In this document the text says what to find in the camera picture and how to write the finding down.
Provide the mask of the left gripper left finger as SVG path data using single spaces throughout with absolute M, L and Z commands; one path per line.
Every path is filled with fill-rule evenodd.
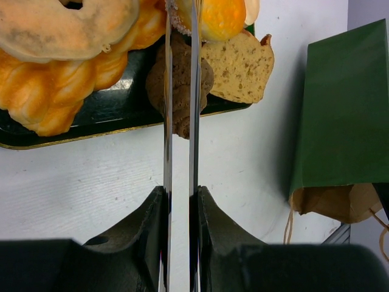
M 1 242 L 1 291 L 163 291 L 165 195 L 81 245 L 71 239 Z

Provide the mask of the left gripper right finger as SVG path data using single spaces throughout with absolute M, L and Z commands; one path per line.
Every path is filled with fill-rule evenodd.
M 267 245 L 198 190 L 201 291 L 388 291 L 367 248 L 347 244 Z

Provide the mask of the green paper bag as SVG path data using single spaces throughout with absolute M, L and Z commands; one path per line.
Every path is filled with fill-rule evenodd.
M 308 46 L 289 204 L 345 224 L 388 209 L 384 19 Z

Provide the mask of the metal tongs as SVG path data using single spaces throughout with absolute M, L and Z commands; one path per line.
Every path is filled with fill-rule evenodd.
M 202 1 L 191 2 L 191 83 L 190 83 L 190 153 L 189 153 L 189 266 L 190 291 L 201 291 L 199 261 L 198 225 L 198 158 L 199 158 L 199 116 L 201 99 L 201 22 Z M 164 281 L 160 291 L 170 291 L 171 261 L 171 200 L 173 178 L 173 52 L 171 49 L 171 21 L 174 5 L 166 2 L 167 23 L 165 32 L 165 72 L 164 72 L 164 192 L 167 199 L 167 239 L 161 252 Z

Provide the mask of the orange waffle bread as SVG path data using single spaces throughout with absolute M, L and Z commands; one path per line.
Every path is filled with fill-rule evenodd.
M 1 109 L 39 136 L 67 132 L 89 95 L 122 78 L 129 52 L 152 46 L 165 33 L 165 3 L 139 3 L 138 19 L 122 40 L 89 60 L 35 63 L 1 49 Z

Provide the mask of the sliced toast bread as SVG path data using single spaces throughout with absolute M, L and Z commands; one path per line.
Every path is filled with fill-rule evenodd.
M 210 94 L 236 103 L 258 103 L 274 68 L 271 38 L 267 34 L 258 40 L 243 30 L 227 41 L 203 44 L 202 57 L 214 73 Z

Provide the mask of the brown chocolate bread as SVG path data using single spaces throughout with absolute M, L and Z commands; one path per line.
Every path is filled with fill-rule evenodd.
M 190 138 L 190 83 L 191 83 L 191 47 L 181 34 L 171 35 L 173 51 L 173 133 Z M 146 78 L 146 91 L 150 104 L 161 114 L 164 112 L 164 72 L 165 46 L 162 45 L 156 55 L 156 63 Z M 201 59 L 201 99 L 200 109 L 207 106 L 207 94 L 213 87 L 213 69 L 204 58 Z

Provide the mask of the orange croissant bread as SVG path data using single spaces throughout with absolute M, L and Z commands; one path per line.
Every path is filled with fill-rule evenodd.
M 171 23 L 182 34 L 191 35 L 191 1 L 171 1 Z M 226 41 L 245 26 L 244 1 L 208 0 L 202 2 L 201 37 L 203 41 Z

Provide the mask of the beige bagel bread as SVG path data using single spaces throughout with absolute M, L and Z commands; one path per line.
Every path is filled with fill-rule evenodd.
M 1 49 L 21 60 L 89 60 L 109 52 L 137 21 L 139 1 L 1 1 Z

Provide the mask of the round bun bread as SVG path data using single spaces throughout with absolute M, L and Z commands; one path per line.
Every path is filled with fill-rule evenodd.
M 260 12 L 260 0 L 244 0 L 246 7 L 245 26 L 252 25 L 258 18 Z

